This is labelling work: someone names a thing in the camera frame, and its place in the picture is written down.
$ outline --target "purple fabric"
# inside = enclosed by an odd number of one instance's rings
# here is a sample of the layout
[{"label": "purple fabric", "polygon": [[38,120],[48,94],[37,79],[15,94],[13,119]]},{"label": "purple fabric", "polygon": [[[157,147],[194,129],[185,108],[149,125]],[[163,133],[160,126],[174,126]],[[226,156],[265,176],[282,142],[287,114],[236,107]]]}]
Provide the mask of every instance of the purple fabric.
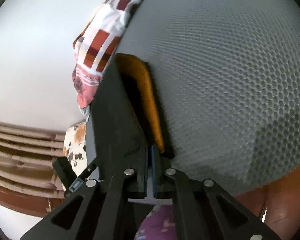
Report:
[{"label": "purple fabric", "polygon": [[155,206],[143,220],[134,240],[176,240],[172,206]]}]

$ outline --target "gray textured fabric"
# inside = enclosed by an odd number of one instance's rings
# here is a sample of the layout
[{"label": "gray textured fabric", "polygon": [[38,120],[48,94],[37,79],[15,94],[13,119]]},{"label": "gray textured fabric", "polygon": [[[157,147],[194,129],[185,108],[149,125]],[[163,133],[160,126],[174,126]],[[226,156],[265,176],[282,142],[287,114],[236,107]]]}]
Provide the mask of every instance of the gray textured fabric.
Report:
[{"label": "gray textured fabric", "polygon": [[300,165],[293,0],[145,0],[117,53],[148,61],[173,166],[232,194]]}]

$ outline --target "checkered pillowcase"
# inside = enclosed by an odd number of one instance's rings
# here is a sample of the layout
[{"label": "checkered pillowcase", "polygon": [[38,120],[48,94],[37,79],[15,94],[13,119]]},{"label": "checkered pillowcase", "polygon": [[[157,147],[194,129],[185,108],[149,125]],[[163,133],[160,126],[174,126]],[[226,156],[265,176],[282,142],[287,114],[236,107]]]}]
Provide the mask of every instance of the checkered pillowcase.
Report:
[{"label": "checkered pillowcase", "polygon": [[102,73],[123,35],[131,8],[143,0],[106,0],[92,21],[74,41],[77,64],[72,79],[80,108],[88,106]]}]

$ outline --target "metal screw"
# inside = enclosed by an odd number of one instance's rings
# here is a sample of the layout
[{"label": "metal screw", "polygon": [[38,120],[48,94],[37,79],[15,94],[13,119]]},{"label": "metal screw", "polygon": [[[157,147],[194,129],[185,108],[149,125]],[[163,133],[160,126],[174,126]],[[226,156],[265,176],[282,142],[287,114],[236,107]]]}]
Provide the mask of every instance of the metal screw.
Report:
[{"label": "metal screw", "polygon": [[86,182],[87,187],[94,187],[97,184],[97,182],[94,179],[89,179]]},{"label": "metal screw", "polygon": [[250,240],[261,240],[261,239],[262,239],[262,235],[253,235],[250,238]]},{"label": "metal screw", "polygon": [[176,174],[176,170],[175,169],[167,169],[166,170],[166,173],[168,174],[168,175],[174,175],[174,174]]},{"label": "metal screw", "polygon": [[124,174],[126,174],[126,175],[128,175],[128,176],[133,175],[133,174],[134,174],[134,169],[126,169],[126,170],[124,171]]},{"label": "metal screw", "polygon": [[211,179],[206,179],[203,184],[206,186],[206,187],[212,187],[214,185],[214,182],[213,180]]}]

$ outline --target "white wall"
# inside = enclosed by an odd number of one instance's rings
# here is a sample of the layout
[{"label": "white wall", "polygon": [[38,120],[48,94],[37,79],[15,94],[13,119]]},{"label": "white wall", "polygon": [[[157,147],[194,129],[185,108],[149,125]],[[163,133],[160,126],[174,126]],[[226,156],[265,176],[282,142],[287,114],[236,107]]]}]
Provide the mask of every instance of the white wall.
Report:
[{"label": "white wall", "polygon": [[0,228],[11,240],[19,240],[42,218],[25,215],[0,205]]},{"label": "white wall", "polygon": [[65,131],[81,121],[72,42],[104,0],[6,0],[0,8],[0,122]]}]

